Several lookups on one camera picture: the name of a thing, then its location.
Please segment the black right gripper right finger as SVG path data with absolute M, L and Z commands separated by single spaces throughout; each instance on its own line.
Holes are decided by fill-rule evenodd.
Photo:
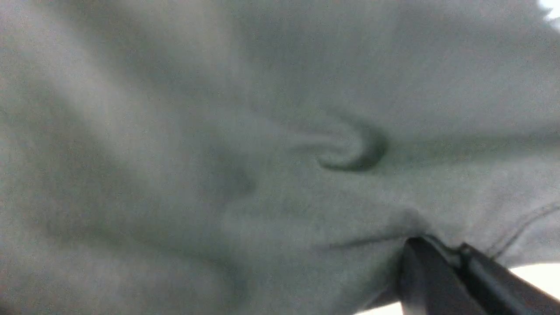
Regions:
M 560 304 L 472 246 L 458 248 L 458 275 L 488 315 L 558 315 Z

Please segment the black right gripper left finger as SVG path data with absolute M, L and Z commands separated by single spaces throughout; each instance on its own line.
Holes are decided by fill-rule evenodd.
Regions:
M 406 240 L 397 292 L 404 315 L 485 315 L 436 248 L 423 238 Z

